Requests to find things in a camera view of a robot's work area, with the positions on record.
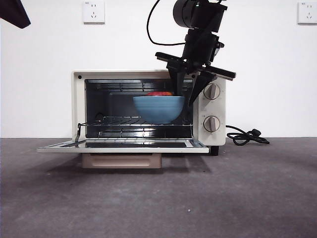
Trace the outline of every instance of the apple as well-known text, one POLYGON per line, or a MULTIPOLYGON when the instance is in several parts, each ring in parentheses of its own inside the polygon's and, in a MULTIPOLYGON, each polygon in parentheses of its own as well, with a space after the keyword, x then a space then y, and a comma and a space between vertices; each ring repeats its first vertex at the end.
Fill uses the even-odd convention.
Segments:
POLYGON ((173 96, 173 94, 171 92, 151 92, 146 96, 173 96))

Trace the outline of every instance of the white knob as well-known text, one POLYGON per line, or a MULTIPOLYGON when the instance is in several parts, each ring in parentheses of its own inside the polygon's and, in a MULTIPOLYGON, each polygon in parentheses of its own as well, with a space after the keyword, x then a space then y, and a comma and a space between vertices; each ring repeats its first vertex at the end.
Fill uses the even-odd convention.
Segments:
POLYGON ((204 89, 204 96, 210 100, 215 100, 220 95, 220 88, 215 83, 210 83, 204 89))
POLYGON ((204 121, 204 128, 209 132, 215 132, 220 127, 220 121, 216 117, 207 117, 204 121))

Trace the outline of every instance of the black cable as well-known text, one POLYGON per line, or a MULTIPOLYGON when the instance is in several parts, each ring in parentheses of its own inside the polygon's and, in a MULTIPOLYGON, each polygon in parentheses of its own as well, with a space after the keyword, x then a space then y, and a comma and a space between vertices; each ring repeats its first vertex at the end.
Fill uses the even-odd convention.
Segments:
POLYGON ((157 4, 159 3, 160 0, 157 0, 157 2, 154 4, 154 6, 152 7, 152 10, 150 11, 150 14, 149 14, 149 17, 148 17, 148 23, 147 23, 147 33, 148 33, 148 37, 149 37, 149 40, 155 44, 155 45, 159 45, 159 46, 179 46, 179 45, 185 45, 185 42, 184 43, 175 43, 175 44, 163 44, 163 43, 157 43, 155 41, 152 40, 151 36, 150 36, 150 32, 149 32, 149 23, 150 23, 150 18, 152 16, 152 13, 155 9, 155 7, 157 6, 157 4))
POLYGON ((251 131, 245 132, 239 128, 236 128, 234 126, 227 125, 227 128, 235 129, 241 133, 228 133, 227 136, 233 140, 233 143, 235 143, 238 146, 243 146, 249 143, 250 141, 255 141, 260 144, 269 144, 269 141, 266 140, 263 137, 260 137, 261 132, 259 130, 253 129, 251 131), (238 143, 238 140, 245 140, 242 143, 238 143))

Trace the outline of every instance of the electrical socket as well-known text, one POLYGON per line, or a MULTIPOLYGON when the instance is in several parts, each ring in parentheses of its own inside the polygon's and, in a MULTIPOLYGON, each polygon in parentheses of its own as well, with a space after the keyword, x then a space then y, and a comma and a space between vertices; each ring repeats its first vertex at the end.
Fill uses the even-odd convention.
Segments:
POLYGON ((298 3, 298 23, 317 24, 317 1, 298 3))
POLYGON ((90 24, 105 23, 105 2, 103 0, 84 1, 83 21, 90 24))

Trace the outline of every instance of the oven door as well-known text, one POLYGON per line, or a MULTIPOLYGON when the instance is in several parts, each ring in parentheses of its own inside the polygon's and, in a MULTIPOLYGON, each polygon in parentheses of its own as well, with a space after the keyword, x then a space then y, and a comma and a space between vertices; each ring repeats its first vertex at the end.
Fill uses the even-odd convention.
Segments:
POLYGON ((98 139, 38 148, 42 153, 209 153, 209 148, 193 139, 98 139))

